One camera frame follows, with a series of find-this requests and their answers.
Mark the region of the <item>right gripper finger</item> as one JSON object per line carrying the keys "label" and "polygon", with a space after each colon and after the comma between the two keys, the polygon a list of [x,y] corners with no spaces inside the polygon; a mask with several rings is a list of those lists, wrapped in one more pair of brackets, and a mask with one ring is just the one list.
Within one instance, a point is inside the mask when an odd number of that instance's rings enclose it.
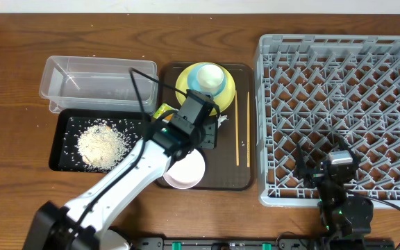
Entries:
{"label": "right gripper finger", "polygon": [[295,158],[294,177],[310,178],[312,176],[311,169],[308,169],[305,164],[303,151],[299,144],[296,145],[297,157]]}
{"label": "right gripper finger", "polygon": [[338,148],[335,152],[335,162],[359,162],[357,155],[351,150],[343,137],[339,137]]}

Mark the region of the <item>white tissue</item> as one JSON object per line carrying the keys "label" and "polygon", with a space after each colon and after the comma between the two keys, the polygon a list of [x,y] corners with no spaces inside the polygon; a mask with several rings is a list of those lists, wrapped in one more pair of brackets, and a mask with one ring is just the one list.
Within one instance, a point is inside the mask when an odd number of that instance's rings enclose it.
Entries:
{"label": "white tissue", "polygon": [[222,125],[222,122],[226,121],[228,117],[226,115],[220,115],[217,120],[217,127],[219,128]]}

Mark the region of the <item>green orange snack wrapper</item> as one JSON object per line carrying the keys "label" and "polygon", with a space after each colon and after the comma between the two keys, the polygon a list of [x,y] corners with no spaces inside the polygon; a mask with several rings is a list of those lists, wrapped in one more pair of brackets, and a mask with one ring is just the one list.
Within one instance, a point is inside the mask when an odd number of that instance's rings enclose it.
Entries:
{"label": "green orange snack wrapper", "polygon": [[[163,103],[158,109],[157,111],[153,114],[153,118],[157,119],[159,118],[163,113],[167,112],[168,110],[175,110],[177,111],[177,109],[171,107],[170,105]],[[169,122],[170,119],[172,118],[172,114],[166,116],[163,120],[165,122]]]}

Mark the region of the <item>white bowl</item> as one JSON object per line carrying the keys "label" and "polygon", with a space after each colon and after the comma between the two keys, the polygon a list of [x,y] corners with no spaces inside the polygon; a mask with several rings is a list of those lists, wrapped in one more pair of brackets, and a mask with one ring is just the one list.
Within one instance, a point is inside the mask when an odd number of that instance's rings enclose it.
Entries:
{"label": "white bowl", "polygon": [[206,162],[202,154],[194,149],[178,162],[175,162],[163,174],[164,180],[173,188],[190,189],[197,185],[204,176]]}

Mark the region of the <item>pile of rice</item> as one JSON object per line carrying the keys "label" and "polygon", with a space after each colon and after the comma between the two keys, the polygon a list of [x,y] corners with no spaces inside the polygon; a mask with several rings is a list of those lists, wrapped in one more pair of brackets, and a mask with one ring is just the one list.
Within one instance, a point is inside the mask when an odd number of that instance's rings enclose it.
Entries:
{"label": "pile of rice", "polygon": [[106,125],[93,126],[78,139],[78,152],[85,163],[110,170],[125,159],[122,157],[125,148],[119,133]]}

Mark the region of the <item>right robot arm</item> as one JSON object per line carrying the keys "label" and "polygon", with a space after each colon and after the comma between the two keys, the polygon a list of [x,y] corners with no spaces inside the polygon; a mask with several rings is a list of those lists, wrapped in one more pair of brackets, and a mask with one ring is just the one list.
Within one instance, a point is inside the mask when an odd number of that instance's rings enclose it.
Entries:
{"label": "right robot arm", "polygon": [[343,140],[315,167],[305,163],[303,150],[296,146],[294,177],[319,195],[319,212],[327,233],[315,243],[318,249],[365,249],[364,235],[371,232],[373,203],[360,195],[349,196],[344,184],[354,179],[360,159]]}

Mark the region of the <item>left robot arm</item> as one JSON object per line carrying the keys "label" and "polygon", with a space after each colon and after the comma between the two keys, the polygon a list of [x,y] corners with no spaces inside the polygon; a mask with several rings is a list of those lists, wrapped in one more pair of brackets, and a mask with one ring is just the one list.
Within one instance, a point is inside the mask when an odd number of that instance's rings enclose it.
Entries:
{"label": "left robot arm", "polygon": [[100,249],[110,225],[145,187],[204,143],[218,105],[187,90],[169,122],[159,117],[123,161],[96,185],[62,208],[46,202],[36,213],[24,249]]}

